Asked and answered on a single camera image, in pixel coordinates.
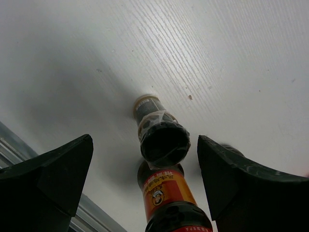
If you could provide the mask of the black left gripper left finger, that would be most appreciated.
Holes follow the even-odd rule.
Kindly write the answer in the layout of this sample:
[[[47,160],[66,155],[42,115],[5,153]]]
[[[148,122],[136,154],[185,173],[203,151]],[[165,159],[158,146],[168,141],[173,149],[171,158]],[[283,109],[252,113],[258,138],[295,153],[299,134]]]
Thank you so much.
[[[66,232],[93,155],[89,134],[0,171],[2,232]]]

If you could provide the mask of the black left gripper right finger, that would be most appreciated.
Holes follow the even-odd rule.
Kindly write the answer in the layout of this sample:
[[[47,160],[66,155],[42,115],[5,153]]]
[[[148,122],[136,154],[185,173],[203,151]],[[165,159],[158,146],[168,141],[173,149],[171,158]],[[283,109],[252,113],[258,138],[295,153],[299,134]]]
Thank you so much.
[[[197,155],[220,232],[306,232],[309,180],[268,168],[201,135]]]

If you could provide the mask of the small dark pepper shaker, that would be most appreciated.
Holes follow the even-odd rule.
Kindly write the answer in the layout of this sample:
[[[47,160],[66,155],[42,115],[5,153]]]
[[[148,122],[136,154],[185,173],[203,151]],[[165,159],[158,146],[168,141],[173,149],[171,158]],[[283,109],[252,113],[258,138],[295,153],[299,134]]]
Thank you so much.
[[[138,126],[140,151],[150,169],[179,164],[191,146],[190,133],[152,94],[136,99],[133,116]]]

